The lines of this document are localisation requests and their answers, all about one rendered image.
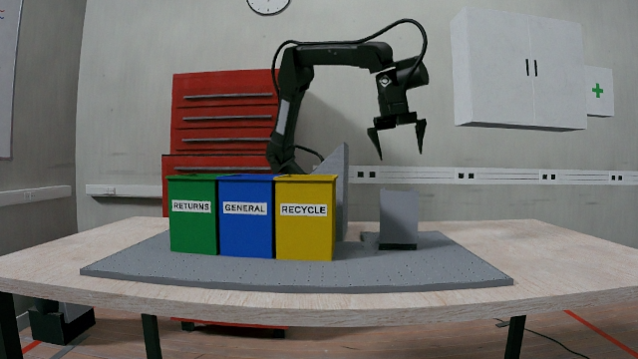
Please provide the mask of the blue open-top bin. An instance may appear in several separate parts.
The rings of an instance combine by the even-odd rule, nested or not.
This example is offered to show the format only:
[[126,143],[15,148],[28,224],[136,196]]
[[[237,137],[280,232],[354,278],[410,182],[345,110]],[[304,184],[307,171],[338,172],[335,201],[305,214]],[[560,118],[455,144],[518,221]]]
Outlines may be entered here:
[[[276,254],[275,180],[230,175],[219,180],[220,256],[272,259]],[[262,177],[262,178],[261,178]]]

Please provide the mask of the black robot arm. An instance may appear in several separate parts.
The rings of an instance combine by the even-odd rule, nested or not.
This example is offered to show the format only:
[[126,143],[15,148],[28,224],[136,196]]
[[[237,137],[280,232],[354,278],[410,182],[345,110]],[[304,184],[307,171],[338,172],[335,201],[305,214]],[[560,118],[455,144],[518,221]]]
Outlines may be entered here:
[[[278,112],[273,135],[265,153],[273,174],[308,175],[294,162],[294,134],[302,100],[315,77],[314,66],[360,67],[369,69],[371,75],[381,72],[376,76],[381,115],[409,113],[407,94],[401,91],[401,85],[419,57],[394,62],[393,56],[393,49],[386,42],[299,45],[286,48],[277,77],[280,88]],[[396,68],[385,71],[394,67]],[[429,72],[423,60],[412,76],[407,90],[430,84]]]

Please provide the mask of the green bin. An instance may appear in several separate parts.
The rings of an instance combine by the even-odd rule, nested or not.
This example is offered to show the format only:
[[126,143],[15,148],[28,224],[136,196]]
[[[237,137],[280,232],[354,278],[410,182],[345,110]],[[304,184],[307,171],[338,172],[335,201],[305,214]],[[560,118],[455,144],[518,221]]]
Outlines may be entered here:
[[220,254],[217,176],[238,174],[190,174],[168,179],[170,251]]

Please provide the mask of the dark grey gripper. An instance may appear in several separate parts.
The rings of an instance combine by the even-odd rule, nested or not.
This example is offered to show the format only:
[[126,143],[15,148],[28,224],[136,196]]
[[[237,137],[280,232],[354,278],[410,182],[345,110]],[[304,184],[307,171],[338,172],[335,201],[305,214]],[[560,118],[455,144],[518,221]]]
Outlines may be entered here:
[[[417,142],[418,142],[418,147],[419,147],[419,152],[420,155],[423,152],[423,139],[424,139],[424,135],[425,135],[425,131],[426,131],[426,126],[427,126],[427,120],[426,119],[421,119],[418,120],[417,119],[418,115],[417,112],[409,112],[409,113],[404,113],[404,114],[398,114],[398,115],[388,115],[388,116],[382,116],[382,117],[375,117],[374,118],[374,128],[368,128],[368,133],[371,135],[371,137],[373,137],[373,142],[371,137],[369,136],[369,138],[371,139],[371,141],[373,142],[374,146],[377,149],[377,152],[379,154],[380,160],[382,161],[382,152],[381,152],[381,147],[380,147],[380,141],[379,141],[379,137],[378,137],[378,132],[377,131],[383,131],[383,130],[389,130],[389,129],[395,129],[396,125],[397,126],[401,126],[401,125],[408,125],[408,124],[416,124],[415,125],[415,130],[416,130],[416,136],[417,136]],[[390,122],[392,121],[392,122]],[[375,124],[376,123],[376,124]],[[421,144],[421,145],[420,145]]]

